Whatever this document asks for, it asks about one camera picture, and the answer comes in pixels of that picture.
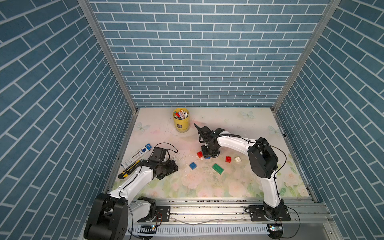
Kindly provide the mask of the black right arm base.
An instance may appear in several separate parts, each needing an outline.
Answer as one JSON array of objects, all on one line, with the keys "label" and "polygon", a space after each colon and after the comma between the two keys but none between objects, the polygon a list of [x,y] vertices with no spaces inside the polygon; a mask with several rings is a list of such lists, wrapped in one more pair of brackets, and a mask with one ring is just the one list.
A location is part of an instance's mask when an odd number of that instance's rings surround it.
[{"label": "black right arm base", "polygon": [[288,207],[285,206],[283,199],[275,208],[263,202],[262,205],[249,205],[244,208],[244,212],[250,215],[252,222],[273,222],[273,224],[267,224],[267,230],[269,237],[274,240],[283,237],[284,228],[282,222],[291,221]]}]

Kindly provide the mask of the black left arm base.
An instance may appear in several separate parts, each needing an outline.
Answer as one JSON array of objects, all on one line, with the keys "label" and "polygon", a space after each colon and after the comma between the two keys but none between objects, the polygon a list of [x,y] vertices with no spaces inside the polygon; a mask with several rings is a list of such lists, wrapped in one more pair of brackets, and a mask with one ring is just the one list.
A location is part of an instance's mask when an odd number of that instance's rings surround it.
[{"label": "black left arm base", "polygon": [[128,233],[130,238],[150,240],[161,223],[169,222],[170,211],[170,206],[158,206],[147,197],[128,203],[125,198],[99,194],[91,208],[84,238],[122,240]]}]

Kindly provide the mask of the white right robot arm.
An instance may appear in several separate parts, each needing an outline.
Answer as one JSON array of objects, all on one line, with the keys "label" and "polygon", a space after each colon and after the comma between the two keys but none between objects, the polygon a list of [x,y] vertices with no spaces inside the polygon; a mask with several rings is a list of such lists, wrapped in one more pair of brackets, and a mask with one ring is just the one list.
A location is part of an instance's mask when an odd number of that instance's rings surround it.
[{"label": "white right robot arm", "polygon": [[278,157],[264,138],[249,140],[239,135],[214,132],[199,134],[204,158],[216,158],[220,148],[230,148],[247,155],[253,173],[261,179],[265,208],[276,209],[283,205],[274,177],[278,170]]}]

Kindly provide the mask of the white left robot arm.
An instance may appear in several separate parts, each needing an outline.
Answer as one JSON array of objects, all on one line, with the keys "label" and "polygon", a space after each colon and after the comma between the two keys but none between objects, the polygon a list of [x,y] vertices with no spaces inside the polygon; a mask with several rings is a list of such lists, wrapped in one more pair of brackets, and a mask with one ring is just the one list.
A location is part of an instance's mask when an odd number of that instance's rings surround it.
[{"label": "white left robot arm", "polygon": [[129,220],[149,222],[155,218],[156,201],[146,197],[140,197],[134,201],[134,198],[154,178],[162,180],[177,172],[179,168],[174,160],[165,162],[140,160],[133,166],[135,170],[128,179],[109,194],[116,199],[125,199],[129,211],[133,214],[129,216]]}]

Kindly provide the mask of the red small lego brick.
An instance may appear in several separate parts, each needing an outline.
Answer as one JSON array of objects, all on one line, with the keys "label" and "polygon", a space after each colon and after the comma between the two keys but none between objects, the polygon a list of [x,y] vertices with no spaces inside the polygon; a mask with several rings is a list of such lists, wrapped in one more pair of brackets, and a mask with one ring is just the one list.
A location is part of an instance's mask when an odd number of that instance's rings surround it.
[{"label": "red small lego brick", "polygon": [[200,151],[200,152],[197,153],[197,156],[198,156],[199,158],[202,158],[204,155],[203,155],[202,151]]}]

